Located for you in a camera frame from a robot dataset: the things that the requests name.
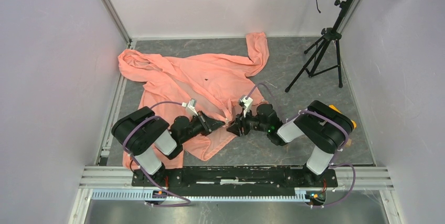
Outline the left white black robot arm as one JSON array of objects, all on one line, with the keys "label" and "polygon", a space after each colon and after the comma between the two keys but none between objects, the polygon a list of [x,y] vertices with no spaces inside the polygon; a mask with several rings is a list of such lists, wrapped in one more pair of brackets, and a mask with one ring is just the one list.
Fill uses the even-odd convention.
[{"label": "left white black robot arm", "polygon": [[172,160],[183,151],[183,144],[192,138],[207,136],[225,125],[199,111],[191,119],[178,116],[169,124],[155,112],[143,107],[121,119],[112,127],[111,133],[124,150],[135,158],[141,170],[145,170],[147,182],[160,185],[165,179],[164,164],[154,152]]}]

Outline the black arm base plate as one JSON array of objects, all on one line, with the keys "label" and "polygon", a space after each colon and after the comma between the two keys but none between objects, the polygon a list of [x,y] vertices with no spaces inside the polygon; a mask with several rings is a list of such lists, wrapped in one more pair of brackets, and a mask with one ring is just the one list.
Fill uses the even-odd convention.
[{"label": "black arm base plate", "polygon": [[292,196],[296,188],[338,186],[335,170],[314,175],[303,166],[185,166],[160,169],[152,179],[183,197]]}]

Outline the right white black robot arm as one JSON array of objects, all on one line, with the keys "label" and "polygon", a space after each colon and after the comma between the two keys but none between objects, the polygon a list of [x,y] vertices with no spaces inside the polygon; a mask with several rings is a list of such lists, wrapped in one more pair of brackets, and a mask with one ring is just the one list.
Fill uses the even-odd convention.
[{"label": "right white black robot arm", "polygon": [[303,180],[309,186],[317,186],[324,180],[324,172],[335,154],[343,148],[355,129],[356,123],[335,106],[315,100],[285,123],[271,104],[259,105],[255,115],[243,109],[229,124],[227,131],[237,136],[247,135],[252,130],[265,132],[273,144],[280,146],[306,136],[315,147],[305,163]]}]

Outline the salmon pink zip jacket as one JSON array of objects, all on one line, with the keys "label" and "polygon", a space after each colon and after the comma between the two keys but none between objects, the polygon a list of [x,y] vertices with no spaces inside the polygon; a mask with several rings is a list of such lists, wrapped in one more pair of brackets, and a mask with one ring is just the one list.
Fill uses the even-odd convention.
[{"label": "salmon pink zip jacket", "polygon": [[247,56],[206,53],[186,58],[124,50],[118,56],[121,75],[140,82],[140,107],[151,107],[168,123],[186,114],[182,103],[195,99],[196,109],[224,123],[240,112],[239,99],[248,95],[254,106],[266,103],[251,77],[267,64],[269,48],[264,33],[246,36]]}]

